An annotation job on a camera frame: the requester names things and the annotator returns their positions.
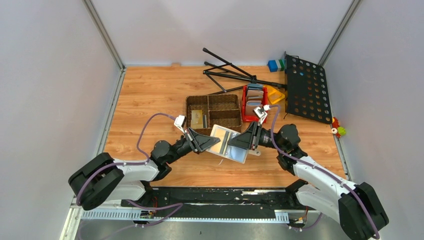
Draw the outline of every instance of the gray floor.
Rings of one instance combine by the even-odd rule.
[[[309,214],[312,224],[317,214]],[[132,225],[123,220],[85,220],[81,222],[83,240],[100,240],[118,229]],[[209,223],[168,221],[146,228],[129,228],[108,240],[348,240],[340,225],[323,216],[315,228],[296,232],[277,223]]]

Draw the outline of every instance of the black metal rod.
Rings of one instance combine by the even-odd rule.
[[[239,73],[239,72],[235,72],[235,71],[231,71],[231,70],[229,70],[229,69],[223,68],[223,67],[225,67],[225,66],[228,66],[228,64],[224,64],[224,65],[221,65],[221,66],[217,66],[217,65],[214,65],[214,64],[209,63],[209,62],[207,62],[207,61],[205,61],[205,62],[204,62],[204,64],[205,64],[205,65],[208,65],[208,66],[211,66],[212,68],[206,69],[206,70],[204,70],[203,72],[205,72],[205,71],[210,71],[210,70],[213,70],[213,69],[219,69],[219,70],[223,70],[223,71],[225,71],[225,72],[227,72],[227,73],[232,73],[232,74],[238,75],[238,76],[240,76],[240,77],[246,77],[246,75],[243,75],[243,74],[241,74],[241,73]]]
[[[232,91],[235,91],[235,90],[243,89],[243,87],[244,87],[244,85],[243,86],[238,86],[238,87],[233,87],[233,88],[227,89],[227,91],[217,91],[217,92],[214,92],[214,93],[209,93],[208,95],[216,95],[216,94],[229,93],[229,92],[232,92]]]
[[[217,81],[215,81],[215,79],[213,79],[209,74],[207,74],[207,73],[205,73],[205,75],[208,77],[208,78],[210,78],[210,80],[212,80],[216,85],[218,85],[218,87],[220,88],[220,89],[222,89],[222,91],[224,92],[224,93],[226,93],[227,92],[227,90],[223,87],[223,86],[221,86],[221,84],[219,84]]]
[[[248,73],[247,71],[245,71],[245,70],[243,70],[243,69],[239,68],[238,66],[236,66],[236,65],[232,64],[231,62],[229,62],[229,61],[225,60],[224,58],[222,58],[222,57],[220,57],[220,56],[216,55],[215,53],[213,53],[213,52],[211,52],[211,51],[209,51],[208,49],[206,49],[206,47],[204,47],[204,48],[203,48],[203,52],[205,52],[205,53],[207,53],[207,54],[210,54],[210,55],[212,55],[213,57],[215,57],[215,58],[217,58],[217,59],[219,59],[219,60],[223,61],[224,63],[226,63],[226,64],[230,65],[231,67],[233,67],[233,68],[235,68],[235,69],[237,69],[237,70],[239,70],[240,72],[242,72],[242,73],[246,74],[247,76],[249,76],[249,77],[251,77],[251,78],[253,77],[253,76],[252,76],[250,73]]]
[[[250,83],[252,82],[252,79],[249,79],[247,77],[233,76],[233,75],[220,73],[220,72],[205,71],[204,74],[209,74],[209,75],[223,77],[223,78],[229,78],[229,79],[237,79],[237,80],[240,80],[240,81],[245,81],[245,82],[250,82]],[[258,80],[258,79],[256,80],[256,82],[258,84],[270,85],[270,86],[273,86],[273,87],[277,87],[279,89],[281,89],[281,88],[287,89],[287,84],[270,82],[270,81],[262,81],[262,80]]]
[[[204,64],[205,64],[205,65],[208,65],[208,66],[211,66],[211,68],[205,69],[205,71],[210,71],[210,70],[214,70],[214,69],[216,69],[216,68],[222,68],[222,67],[228,66],[228,64],[222,64],[222,65],[217,66],[217,65],[213,65],[212,63],[209,63],[209,62],[207,62],[207,61],[205,61],[205,62],[204,62]]]

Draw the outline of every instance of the perforated black panel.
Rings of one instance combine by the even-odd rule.
[[[289,114],[331,124],[326,71],[318,64],[286,55],[287,95],[285,111]]]

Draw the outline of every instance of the white wall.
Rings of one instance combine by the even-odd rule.
[[[352,0],[93,0],[127,65],[318,62]]]
[[[389,217],[384,240],[424,234],[423,9],[363,1],[325,65],[351,176],[375,188]]]
[[[0,239],[58,239],[119,71],[81,0],[0,3]]]

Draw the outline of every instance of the robotic arm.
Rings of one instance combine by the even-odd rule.
[[[361,204],[377,230],[389,223],[376,192],[369,184],[364,182],[358,185],[345,180],[326,170],[301,150],[301,140],[294,124],[286,124],[275,133],[262,128],[266,110],[267,106],[265,109],[255,109],[260,121],[252,122],[245,132],[228,141],[228,145],[247,150],[255,150],[258,146],[279,150],[277,160],[281,168],[300,178],[286,191],[292,193],[294,200],[300,204],[312,207],[340,223],[353,240],[366,240],[375,233]],[[149,182],[161,180],[169,174],[172,170],[169,164],[191,151],[200,154],[220,141],[219,138],[199,134],[190,127],[184,129],[185,119],[180,115],[174,122],[183,136],[172,145],[165,140],[158,141],[151,151],[150,161],[122,161],[104,152],[75,172],[68,183],[82,208],[88,211],[104,201],[122,199],[147,204],[151,199],[148,192],[152,192]]]

